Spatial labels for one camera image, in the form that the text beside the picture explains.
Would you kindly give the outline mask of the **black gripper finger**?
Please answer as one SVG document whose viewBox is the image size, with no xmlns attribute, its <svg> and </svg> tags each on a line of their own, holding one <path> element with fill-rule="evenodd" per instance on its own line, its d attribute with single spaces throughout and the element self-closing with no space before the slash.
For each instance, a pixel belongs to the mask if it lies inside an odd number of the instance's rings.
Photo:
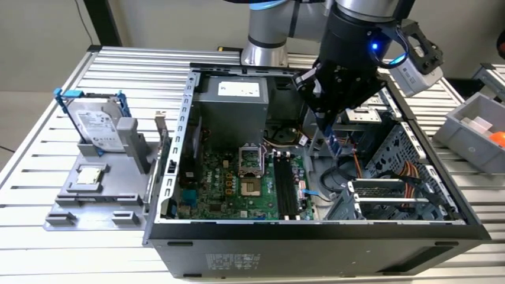
<svg viewBox="0 0 505 284">
<path fill-rule="evenodd" d="M 315 62 L 312 69 L 293 76 L 293 84 L 297 93 L 315 114 L 319 130 L 325 132 L 335 122 L 336 111 L 332 105 L 331 93 L 324 85 L 323 71 L 323 64 Z"/>
<path fill-rule="evenodd" d="M 347 69 L 333 72 L 333 123 L 339 115 L 349 108 L 357 108 L 384 87 L 379 69 Z"/>
</svg>

